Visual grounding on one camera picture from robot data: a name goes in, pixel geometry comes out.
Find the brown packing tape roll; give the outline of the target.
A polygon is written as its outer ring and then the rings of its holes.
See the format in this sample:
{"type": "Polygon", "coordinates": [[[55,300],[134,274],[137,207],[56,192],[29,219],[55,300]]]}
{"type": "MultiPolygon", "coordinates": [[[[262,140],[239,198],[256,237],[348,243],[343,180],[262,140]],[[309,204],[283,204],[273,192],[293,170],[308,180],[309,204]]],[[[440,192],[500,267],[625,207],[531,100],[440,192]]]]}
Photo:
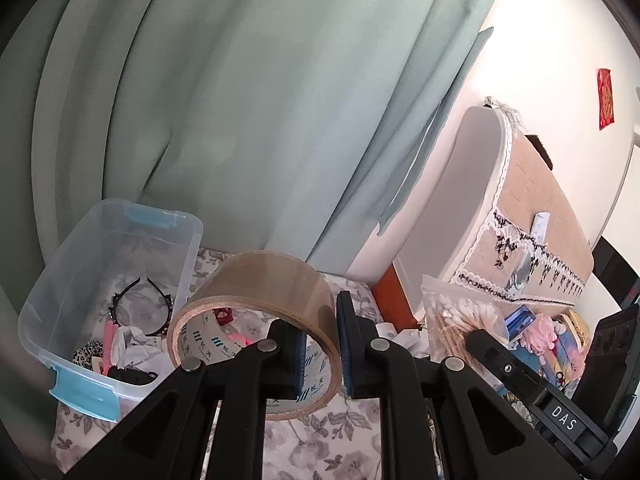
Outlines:
{"type": "Polygon", "coordinates": [[[335,300],[322,275],[277,252],[225,258],[174,315],[167,333],[171,362],[188,356],[205,364],[234,358],[285,321],[305,334],[302,390],[293,400],[271,398],[267,418],[285,420],[324,408],[342,384],[335,300]]]}

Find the dark red hair claw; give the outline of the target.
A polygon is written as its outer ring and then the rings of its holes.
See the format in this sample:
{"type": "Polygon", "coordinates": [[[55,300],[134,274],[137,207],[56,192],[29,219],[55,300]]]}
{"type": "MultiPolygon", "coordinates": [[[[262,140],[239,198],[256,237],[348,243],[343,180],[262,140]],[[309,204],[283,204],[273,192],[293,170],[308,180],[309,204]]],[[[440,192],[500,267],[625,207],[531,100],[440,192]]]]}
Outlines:
{"type": "Polygon", "coordinates": [[[233,312],[230,308],[215,309],[214,317],[219,326],[225,326],[234,321],[233,312]]]}

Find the bag of cotton swabs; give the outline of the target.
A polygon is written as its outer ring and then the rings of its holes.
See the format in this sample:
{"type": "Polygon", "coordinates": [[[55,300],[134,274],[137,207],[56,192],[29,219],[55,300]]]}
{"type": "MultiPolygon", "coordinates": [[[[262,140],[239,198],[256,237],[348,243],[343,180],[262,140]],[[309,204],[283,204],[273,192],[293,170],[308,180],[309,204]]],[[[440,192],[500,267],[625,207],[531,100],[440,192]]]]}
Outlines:
{"type": "Polygon", "coordinates": [[[428,275],[422,276],[421,292],[422,321],[433,361],[456,356],[472,366],[478,365],[465,347],[465,337],[474,330],[486,330],[500,344],[508,345],[502,312],[485,295],[428,275]]]}

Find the white paper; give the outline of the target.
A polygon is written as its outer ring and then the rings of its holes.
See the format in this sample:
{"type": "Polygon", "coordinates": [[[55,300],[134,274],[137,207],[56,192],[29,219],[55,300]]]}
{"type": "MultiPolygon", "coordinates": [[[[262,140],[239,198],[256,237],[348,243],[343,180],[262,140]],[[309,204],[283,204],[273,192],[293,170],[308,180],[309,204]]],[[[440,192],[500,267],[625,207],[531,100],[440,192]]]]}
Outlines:
{"type": "Polygon", "coordinates": [[[119,327],[113,337],[111,362],[117,368],[132,368],[157,375],[170,369],[171,362],[163,337],[146,336],[134,326],[119,327]]]}

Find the black toy car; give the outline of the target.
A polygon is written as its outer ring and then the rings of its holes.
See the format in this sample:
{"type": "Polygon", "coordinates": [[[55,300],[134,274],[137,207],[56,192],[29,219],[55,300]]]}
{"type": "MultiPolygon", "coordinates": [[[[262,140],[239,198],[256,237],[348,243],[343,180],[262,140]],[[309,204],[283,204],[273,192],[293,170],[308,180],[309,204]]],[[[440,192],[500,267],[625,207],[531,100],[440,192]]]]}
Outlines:
{"type": "Polygon", "coordinates": [[[157,378],[157,374],[154,372],[145,372],[131,367],[118,368],[117,366],[111,366],[107,371],[107,376],[134,386],[149,385],[157,378]]]}

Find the black studded headband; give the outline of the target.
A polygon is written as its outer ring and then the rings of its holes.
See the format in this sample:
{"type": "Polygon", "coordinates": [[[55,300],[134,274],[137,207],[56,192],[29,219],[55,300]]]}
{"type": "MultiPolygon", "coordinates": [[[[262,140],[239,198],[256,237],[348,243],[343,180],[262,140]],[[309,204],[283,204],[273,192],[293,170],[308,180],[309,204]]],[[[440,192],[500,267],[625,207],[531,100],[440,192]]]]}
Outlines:
{"type": "Polygon", "coordinates": [[[136,278],[114,292],[108,315],[118,327],[135,327],[148,337],[166,336],[174,313],[174,300],[152,278],[136,278]]]}

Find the pink hair roller pair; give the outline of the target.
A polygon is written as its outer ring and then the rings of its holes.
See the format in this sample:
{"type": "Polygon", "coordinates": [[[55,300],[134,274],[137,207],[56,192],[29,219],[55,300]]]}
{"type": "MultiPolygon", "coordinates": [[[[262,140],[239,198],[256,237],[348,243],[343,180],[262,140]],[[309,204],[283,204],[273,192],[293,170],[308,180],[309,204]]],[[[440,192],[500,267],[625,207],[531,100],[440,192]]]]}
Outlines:
{"type": "Polygon", "coordinates": [[[118,326],[112,321],[107,320],[104,324],[103,331],[103,351],[102,351],[102,374],[106,376],[113,365],[112,348],[114,336],[117,333],[118,326]]]}

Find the clear plastic storage bin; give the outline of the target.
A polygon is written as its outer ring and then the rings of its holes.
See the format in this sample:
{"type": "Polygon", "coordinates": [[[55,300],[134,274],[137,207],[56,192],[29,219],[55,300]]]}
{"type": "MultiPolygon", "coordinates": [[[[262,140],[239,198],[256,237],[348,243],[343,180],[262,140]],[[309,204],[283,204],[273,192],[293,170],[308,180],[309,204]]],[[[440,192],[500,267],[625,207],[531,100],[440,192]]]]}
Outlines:
{"type": "Polygon", "coordinates": [[[54,371],[51,396],[82,414],[118,422],[122,404],[139,402],[166,377],[134,386],[72,363],[90,339],[103,341],[114,292],[136,278],[160,285],[186,303],[198,248],[200,219],[126,200],[94,205],[56,250],[29,293],[17,321],[23,348],[54,371]]]}

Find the black white leopard scrunchie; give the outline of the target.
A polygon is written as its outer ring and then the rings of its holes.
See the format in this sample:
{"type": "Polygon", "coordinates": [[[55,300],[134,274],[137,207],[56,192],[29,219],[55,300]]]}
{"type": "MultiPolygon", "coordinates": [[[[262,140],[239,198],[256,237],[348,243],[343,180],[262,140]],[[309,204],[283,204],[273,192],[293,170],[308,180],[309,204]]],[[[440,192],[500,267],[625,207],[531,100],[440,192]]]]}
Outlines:
{"type": "Polygon", "coordinates": [[[83,346],[77,348],[72,356],[72,363],[86,370],[102,373],[103,341],[90,339],[83,346]]]}

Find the white power strip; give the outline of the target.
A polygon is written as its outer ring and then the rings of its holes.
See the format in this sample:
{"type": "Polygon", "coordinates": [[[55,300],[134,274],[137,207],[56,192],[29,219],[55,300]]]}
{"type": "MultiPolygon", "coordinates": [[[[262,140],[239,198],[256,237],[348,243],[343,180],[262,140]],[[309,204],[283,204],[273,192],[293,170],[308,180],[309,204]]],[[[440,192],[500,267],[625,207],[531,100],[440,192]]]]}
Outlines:
{"type": "Polygon", "coordinates": [[[396,330],[394,324],[390,322],[376,323],[375,327],[378,331],[378,336],[399,344],[414,356],[416,354],[427,354],[428,335],[423,327],[396,330]]]}

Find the floral grey table cloth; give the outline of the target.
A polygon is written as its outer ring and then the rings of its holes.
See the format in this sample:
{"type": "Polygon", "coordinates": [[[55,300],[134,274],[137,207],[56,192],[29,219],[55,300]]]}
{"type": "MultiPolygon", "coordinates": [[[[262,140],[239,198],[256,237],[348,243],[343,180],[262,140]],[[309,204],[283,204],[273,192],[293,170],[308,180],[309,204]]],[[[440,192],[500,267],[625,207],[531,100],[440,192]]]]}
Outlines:
{"type": "MultiPolygon", "coordinates": [[[[230,255],[200,248],[190,292],[230,255]]],[[[370,287],[363,282],[322,274],[334,296],[348,290],[356,315],[383,321],[370,287]]],[[[252,341],[265,338],[273,317],[253,311],[235,313],[231,326],[252,341]]],[[[58,404],[51,452],[66,472],[113,427],[58,404]]],[[[263,479],[381,479],[381,425],[378,400],[355,401],[344,388],[322,410],[290,420],[265,424],[263,479]]]]}

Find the white appliance with lace cover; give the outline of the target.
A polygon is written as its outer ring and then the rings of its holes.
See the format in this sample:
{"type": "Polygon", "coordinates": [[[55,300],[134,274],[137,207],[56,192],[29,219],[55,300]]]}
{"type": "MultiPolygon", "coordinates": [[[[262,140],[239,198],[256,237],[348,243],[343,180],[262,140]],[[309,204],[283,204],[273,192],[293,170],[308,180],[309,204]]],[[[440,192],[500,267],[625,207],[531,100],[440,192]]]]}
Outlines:
{"type": "Polygon", "coordinates": [[[418,324],[430,276],[492,300],[556,315],[574,307],[593,267],[590,245],[534,144],[500,108],[461,117],[433,191],[373,289],[382,318],[418,324]]]}

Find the green curtain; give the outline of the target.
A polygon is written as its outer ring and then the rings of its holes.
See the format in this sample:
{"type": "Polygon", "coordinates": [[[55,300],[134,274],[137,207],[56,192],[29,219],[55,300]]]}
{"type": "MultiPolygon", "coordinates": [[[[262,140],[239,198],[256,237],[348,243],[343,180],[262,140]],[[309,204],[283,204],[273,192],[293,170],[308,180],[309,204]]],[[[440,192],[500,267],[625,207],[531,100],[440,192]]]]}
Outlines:
{"type": "Polygon", "coordinates": [[[405,205],[495,0],[1,0],[1,287],[104,198],[342,274],[405,205]]]}

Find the red wall decoration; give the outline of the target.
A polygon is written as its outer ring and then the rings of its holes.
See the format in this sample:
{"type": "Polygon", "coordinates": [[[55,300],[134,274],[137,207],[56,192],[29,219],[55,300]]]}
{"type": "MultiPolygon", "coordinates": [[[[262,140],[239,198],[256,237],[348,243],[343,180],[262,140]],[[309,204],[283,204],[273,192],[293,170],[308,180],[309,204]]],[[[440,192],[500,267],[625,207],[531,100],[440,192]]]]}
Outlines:
{"type": "Polygon", "coordinates": [[[611,71],[608,68],[598,69],[597,86],[599,98],[599,129],[603,130],[615,120],[611,71]]]}

